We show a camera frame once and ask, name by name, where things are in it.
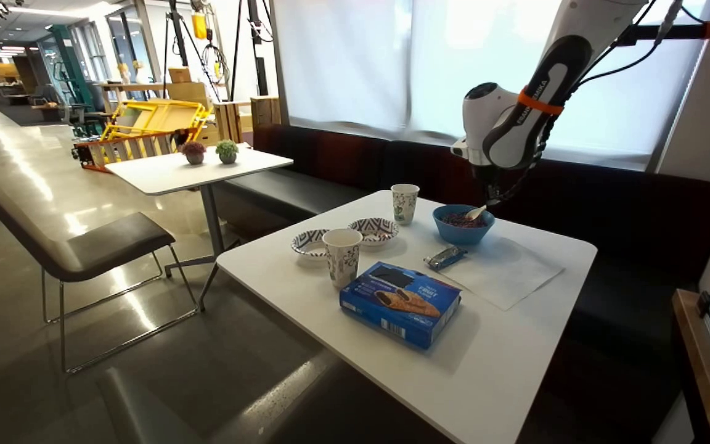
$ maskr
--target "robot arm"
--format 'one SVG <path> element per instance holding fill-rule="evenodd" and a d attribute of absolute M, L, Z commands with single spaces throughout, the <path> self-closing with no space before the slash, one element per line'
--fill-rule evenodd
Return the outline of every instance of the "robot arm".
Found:
<path fill-rule="evenodd" d="M 496 176 L 530 170 L 540 160 L 563 102 L 644 6 L 646 0 L 563 0 L 550 48 L 519 93 L 498 85 L 477 85 L 466 93 L 462 155 L 476 177 L 485 180 L 491 204 L 508 194 L 496 187 Z"/>

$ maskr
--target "white cup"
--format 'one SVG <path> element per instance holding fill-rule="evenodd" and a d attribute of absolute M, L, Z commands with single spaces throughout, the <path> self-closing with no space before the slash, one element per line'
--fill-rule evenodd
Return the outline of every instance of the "white cup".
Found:
<path fill-rule="evenodd" d="M 356 230 L 327 230 L 323 234 L 329 282 L 337 292 L 356 276 L 359 241 Z"/>
<path fill-rule="evenodd" d="M 393 194 L 393 219 L 396 225 L 408 228 L 411 218 L 413 218 L 413 202 L 418 201 L 418 184 L 413 182 L 396 182 L 390 187 L 390 192 Z"/>

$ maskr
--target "table leg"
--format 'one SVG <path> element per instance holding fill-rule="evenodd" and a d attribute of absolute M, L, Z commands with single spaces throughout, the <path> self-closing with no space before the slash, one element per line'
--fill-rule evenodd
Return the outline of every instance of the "table leg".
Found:
<path fill-rule="evenodd" d="M 205 309 L 205 299 L 207 299 L 207 292 L 210 292 L 210 286 L 212 286 L 215 273 L 217 273 L 217 267 L 212 267 L 212 271 L 210 271 L 210 276 L 207 276 L 207 283 L 205 283 L 205 289 L 202 289 L 202 295 L 200 295 L 200 310 L 202 310 L 202 314 L 207 310 L 207 309 Z"/>
<path fill-rule="evenodd" d="M 178 267 L 210 265 L 210 261 L 215 261 L 217 254 L 225 252 L 225 234 L 221 234 L 221 228 L 217 223 L 217 208 L 215 208 L 212 184 L 202 187 L 202 204 L 205 204 L 207 231 L 210 231 L 210 241 L 212 241 L 212 256 L 196 256 L 196 260 L 186 260 L 186 261 L 180 261 L 180 265 L 168 265 L 165 267 L 165 276 L 172 276 L 172 270 L 178 270 Z"/>

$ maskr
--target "paper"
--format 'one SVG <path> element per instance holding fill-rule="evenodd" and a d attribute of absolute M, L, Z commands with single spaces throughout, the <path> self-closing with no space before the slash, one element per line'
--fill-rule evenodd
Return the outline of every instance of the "paper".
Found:
<path fill-rule="evenodd" d="M 485 238 L 477 250 L 444 270 L 440 276 L 508 310 L 559 271 L 561 267 L 550 265 L 513 240 Z"/>

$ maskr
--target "white table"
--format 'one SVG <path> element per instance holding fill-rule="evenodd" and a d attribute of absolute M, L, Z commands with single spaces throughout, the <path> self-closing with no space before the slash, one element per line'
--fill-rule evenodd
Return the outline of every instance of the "white table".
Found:
<path fill-rule="evenodd" d="M 225 252 L 225 238 L 217 223 L 212 184 L 237 177 L 237 176 L 282 167 L 290 164 L 294 164 L 290 159 L 270 155 L 263 150 L 252 150 L 249 145 L 239 144 L 234 166 L 221 166 L 215 147 L 207 147 L 202 166 L 186 166 L 183 152 L 170 152 L 170 155 L 137 159 L 137 160 L 125 160 L 125 164 L 107 164 L 105 167 L 144 194 L 165 194 L 174 189 L 200 187 L 202 202 L 205 202 L 205 218 L 210 228 L 210 240 L 212 240 L 212 254 L 218 254 Z M 205 256 L 205 260 L 185 261 L 185 265 L 202 265 L 212 260 L 215 256 Z"/>
<path fill-rule="evenodd" d="M 375 261 L 424 267 L 440 250 L 432 210 L 382 246 L 361 246 L 359 270 Z M 375 192 L 300 225 L 218 254 L 217 265 L 290 319 L 327 351 L 403 402 L 455 441 L 515 441 L 546 372 L 596 246 L 498 219 L 488 238 L 522 245 L 561 273 L 510 309 L 462 292 L 460 309 L 428 352 L 411 351 L 345 315 L 323 260 L 297 260 L 290 240 L 306 230 L 347 228 L 359 218 L 392 218 L 390 192 Z"/>

